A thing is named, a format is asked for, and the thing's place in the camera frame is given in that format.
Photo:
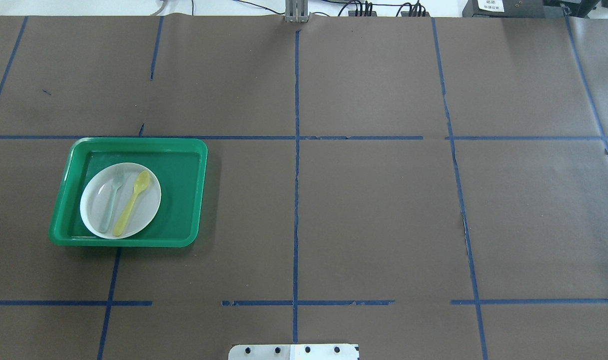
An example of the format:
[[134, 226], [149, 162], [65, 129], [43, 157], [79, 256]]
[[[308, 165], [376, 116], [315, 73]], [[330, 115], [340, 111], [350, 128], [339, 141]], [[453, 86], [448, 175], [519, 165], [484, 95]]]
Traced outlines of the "yellow plastic spoon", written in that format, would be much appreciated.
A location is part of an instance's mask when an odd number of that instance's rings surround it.
[[119, 215], [119, 218], [112, 230], [112, 235], [114, 235], [115, 237], [120, 237], [125, 232], [126, 226], [128, 225], [128, 221], [131, 217], [138, 196], [142, 192], [144, 192], [150, 185], [150, 177], [151, 175], [149, 171], [144, 170], [138, 174], [137, 178], [135, 178], [131, 196], [128, 199], [128, 202], [126, 203], [126, 206], [122, 210], [121, 214]]

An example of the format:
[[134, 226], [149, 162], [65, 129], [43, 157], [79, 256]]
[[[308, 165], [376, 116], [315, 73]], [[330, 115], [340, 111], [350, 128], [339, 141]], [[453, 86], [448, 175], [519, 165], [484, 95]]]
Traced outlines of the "white round plate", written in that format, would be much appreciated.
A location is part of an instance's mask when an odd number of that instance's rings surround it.
[[[125, 171], [125, 182], [118, 191], [118, 196], [115, 203], [112, 221], [109, 230], [105, 234], [99, 233], [99, 225], [102, 221], [103, 214], [106, 210], [107, 201], [109, 200], [112, 179], [114, 177], [115, 167], [122, 166]], [[122, 210], [126, 206], [128, 199], [132, 193], [132, 187], [138, 174], [142, 171], [149, 171], [150, 185], [142, 192], [135, 202], [131, 217], [126, 226], [125, 232], [120, 237], [112, 235], [112, 230], [117, 222]], [[84, 188], [78, 209], [83, 224], [92, 234], [101, 239], [121, 240], [132, 237], [141, 232], [146, 226], [153, 221], [157, 215], [158, 208], [162, 200], [162, 191], [158, 178], [153, 171], [137, 164], [135, 162], [119, 162], [105, 167], [98, 174], [91, 178], [90, 182]]]

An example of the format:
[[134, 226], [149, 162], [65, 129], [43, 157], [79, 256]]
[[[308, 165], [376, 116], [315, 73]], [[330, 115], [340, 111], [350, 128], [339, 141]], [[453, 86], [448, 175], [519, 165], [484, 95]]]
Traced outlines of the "pale green plastic fork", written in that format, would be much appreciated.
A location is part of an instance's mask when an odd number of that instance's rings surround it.
[[105, 234], [109, 230], [110, 223], [112, 221], [113, 212], [115, 208], [116, 199], [118, 196], [118, 191], [123, 186], [125, 182], [125, 171], [124, 168], [120, 166], [116, 166], [114, 169], [114, 177], [112, 179], [111, 190], [109, 200], [107, 201], [106, 210], [103, 214], [102, 221], [99, 225], [99, 233]]

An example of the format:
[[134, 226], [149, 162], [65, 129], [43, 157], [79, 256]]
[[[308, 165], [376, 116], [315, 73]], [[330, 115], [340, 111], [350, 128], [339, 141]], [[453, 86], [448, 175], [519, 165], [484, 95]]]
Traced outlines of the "green plastic tray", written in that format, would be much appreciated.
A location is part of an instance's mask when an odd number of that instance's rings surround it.
[[[84, 137], [71, 147], [49, 226], [52, 243], [103, 248], [182, 248], [198, 235], [208, 148], [178, 137]], [[103, 239], [83, 224], [81, 194], [99, 171], [118, 163], [146, 166], [158, 178], [162, 200], [144, 230], [124, 239]]]

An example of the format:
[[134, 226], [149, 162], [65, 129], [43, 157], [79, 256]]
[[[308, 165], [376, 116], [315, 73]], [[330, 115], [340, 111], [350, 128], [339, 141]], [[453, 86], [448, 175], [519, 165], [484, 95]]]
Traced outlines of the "black equipment box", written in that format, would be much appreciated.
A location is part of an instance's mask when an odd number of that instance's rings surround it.
[[559, 6], [548, 6], [543, 0], [469, 0], [462, 9], [463, 18], [563, 18]]

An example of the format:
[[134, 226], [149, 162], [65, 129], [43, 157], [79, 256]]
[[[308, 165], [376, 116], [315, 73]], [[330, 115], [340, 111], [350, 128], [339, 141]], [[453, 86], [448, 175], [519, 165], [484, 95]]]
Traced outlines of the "aluminium frame post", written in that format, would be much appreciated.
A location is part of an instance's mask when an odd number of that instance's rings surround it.
[[286, 23], [307, 23], [310, 20], [308, 0], [286, 0], [285, 1], [285, 22]]

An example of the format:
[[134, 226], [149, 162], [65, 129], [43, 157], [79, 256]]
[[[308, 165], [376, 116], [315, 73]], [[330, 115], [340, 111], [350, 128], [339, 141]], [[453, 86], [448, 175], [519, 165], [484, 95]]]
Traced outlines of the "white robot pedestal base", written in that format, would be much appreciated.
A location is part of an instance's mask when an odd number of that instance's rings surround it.
[[229, 360], [359, 360], [357, 344], [238, 344], [231, 347]]

